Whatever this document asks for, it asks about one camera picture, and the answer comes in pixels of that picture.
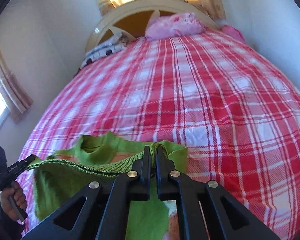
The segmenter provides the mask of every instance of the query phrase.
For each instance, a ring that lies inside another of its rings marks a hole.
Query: headboard
[[[150,19],[180,12],[194,12],[198,20],[218,30],[209,16],[182,0],[135,0],[113,9],[102,17],[89,37],[85,52],[118,32],[125,33],[130,40],[144,36]]]

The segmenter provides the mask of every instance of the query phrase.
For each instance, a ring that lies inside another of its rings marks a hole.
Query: red plaid bedspread
[[[192,178],[220,182],[282,239],[300,229],[300,93],[229,36],[140,39],[86,67],[53,100],[20,159],[109,130],[186,145]],[[19,181],[28,231],[38,223],[32,174]]]

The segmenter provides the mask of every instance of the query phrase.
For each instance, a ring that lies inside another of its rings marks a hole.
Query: green towel
[[[164,147],[176,170],[186,173],[186,147],[169,141],[127,141],[111,132],[100,137],[82,135],[71,149],[56,151],[45,161],[37,157],[28,170],[35,170],[34,198],[38,219],[43,220],[89,182],[103,183],[130,171],[132,163],[142,158],[144,146],[150,146],[151,165],[155,167],[158,145]],[[121,155],[121,158],[131,156],[111,163]],[[144,240],[161,240],[168,231],[168,223],[168,208],[158,200],[156,182],[151,180],[150,200],[130,204],[126,240],[137,240],[140,236]]]

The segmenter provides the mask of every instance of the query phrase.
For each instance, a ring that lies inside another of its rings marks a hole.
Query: pink pillow
[[[199,21],[194,13],[177,13],[155,19],[146,29],[148,41],[198,34],[206,26]]]
[[[230,25],[225,25],[220,29],[220,31],[222,31],[224,34],[227,34],[230,37],[236,39],[237,41],[240,41],[240,42],[246,44],[246,41],[244,39],[242,32],[235,29],[234,27],[232,27]]]

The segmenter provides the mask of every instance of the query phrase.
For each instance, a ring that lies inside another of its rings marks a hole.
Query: silver rivet
[[[216,187],[218,187],[218,182],[216,182],[215,180],[210,180],[208,182],[208,186],[212,187],[212,188],[216,188]]]
[[[134,178],[138,175],[138,173],[136,171],[129,171],[128,172],[128,177],[130,178]]]
[[[179,171],[171,171],[171,172],[170,172],[170,175],[171,175],[172,177],[179,177],[179,176],[180,176],[180,172],[179,172]]]
[[[97,181],[92,181],[89,184],[89,188],[98,188],[99,186],[100,186],[100,184]]]

